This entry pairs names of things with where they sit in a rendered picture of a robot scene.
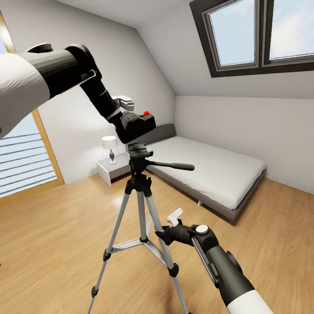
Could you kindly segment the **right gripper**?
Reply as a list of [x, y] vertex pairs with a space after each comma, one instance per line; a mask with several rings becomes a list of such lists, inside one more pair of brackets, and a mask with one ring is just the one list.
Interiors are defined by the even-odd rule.
[[181, 239], [182, 229], [185, 227], [182, 224], [182, 220], [178, 219], [179, 224], [176, 227], [162, 226], [163, 232], [155, 231], [155, 234], [161, 238], [167, 246], [169, 246], [174, 240], [183, 243]]

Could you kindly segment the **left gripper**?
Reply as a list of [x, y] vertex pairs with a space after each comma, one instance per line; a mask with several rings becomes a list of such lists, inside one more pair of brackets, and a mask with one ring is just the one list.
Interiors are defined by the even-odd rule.
[[120, 120], [123, 114], [121, 110], [117, 108], [117, 105], [113, 101], [108, 90], [105, 90], [105, 92], [98, 97], [89, 100], [96, 107], [102, 117], [104, 117], [110, 124], [113, 123], [123, 135], [126, 134], [125, 128]]

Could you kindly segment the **digital camera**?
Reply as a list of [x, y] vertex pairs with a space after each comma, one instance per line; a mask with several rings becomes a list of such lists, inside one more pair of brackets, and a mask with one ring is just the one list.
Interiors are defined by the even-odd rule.
[[117, 127], [116, 133], [123, 144], [129, 143], [157, 127], [154, 116], [148, 111], [145, 111], [144, 115], [137, 115], [129, 111], [124, 111], [122, 114], [123, 116], [120, 120], [125, 128], [126, 134], [123, 135]]

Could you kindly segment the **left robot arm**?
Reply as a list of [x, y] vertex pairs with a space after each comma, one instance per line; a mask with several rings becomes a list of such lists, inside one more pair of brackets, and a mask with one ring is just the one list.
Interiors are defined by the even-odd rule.
[[0, 55], [0, 139], [39, 106], [78, 84], [101, 116], [126, 134], [119, 108], [134, 111], [133, 99], [111, 97], [101, 79], [89, 49], [79, 43], [58, 51], [43, 43]]

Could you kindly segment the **camera tripod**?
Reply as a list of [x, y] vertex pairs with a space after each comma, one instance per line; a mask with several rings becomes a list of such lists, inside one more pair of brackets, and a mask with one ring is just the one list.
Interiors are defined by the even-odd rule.
[[[179, 163], [170, 164], [170, 163], [149, 161], [146, 159], [146, 157], [149, 158], [153, 156], [154, 151], [152, 150], [148, 152], [145, 143], [128, 144], [128, 150], [130, 154], [129, 165], [131, 167], [132, 177], [131, 179], [127, 181], [127, 185], [126, 185], [125, 192], [123, 195], [123, 200], [122, 200], [119, 212], [117, 214], [116, 222], [110, 236], [109, 244], [103, 254], [103, 264], [102, 264], [101, 272], [99, 274], [96, 286], [92, 288], [92, 291], [91, 291], [92, 301], [91, 301], [87, 314], [90, 314], [92, 305], [94, 303], [95, 297], [99, 290], [99, 285], [102, 280], [102, 276], [103, 276], [106, 264], [108, 262], [108, 259], [110, 259], [111, 254], [129, 249], [134, 246], [139, 246], [139, 245], [146, 246], [168, 268], [169, 275], [173, 278], [184, 314], [192, 314], [192, 313], [188, 313], [188, 310], [186, 308], [185, 301], [181, 292], [181, 288], [179, 286], [179, 282], [177, 279], [177, 275], [179, 273], [179, 266], [177, 265], [177, 263], [173, 263], [168, 246], [165, 244], [165, 242], [161, 238], [158, 238], [162, 246], [162, 250], [163, 250], [161, 251], [149, 239], [149, 233], [152, 226], [152, 222], [154, 222], [154, 227], [156, 231], [163, 232], [164, 230], [162, 229], [162, 225], [160, 223], [160, 219], [159, 219], [159, 216], [155, 207], [155, 203], [152, 197], [152, 192], [150, 189], [152, 185], [151, 177], [148, 177], [147, 179], [147, 175], [142, 174], [142, 172], [145, 171], [145, 169], [149, 165], [166, 166], [166, 167], [171, 167], [173, 169], [180, 169], [180, 170], [187, 170], [187, 171], [194, 171], [195, 165], [179, 164]], [[141, 237], [113, 246], [120, 223], [123, 218], [123, 214], [125, 212], [127, 202], [129, 200], [132, 190], [134, 189], [137, 191]], [[150, 211], [147, 223], [145, 219], [144, 199], [146, 199], [147, 205]]]

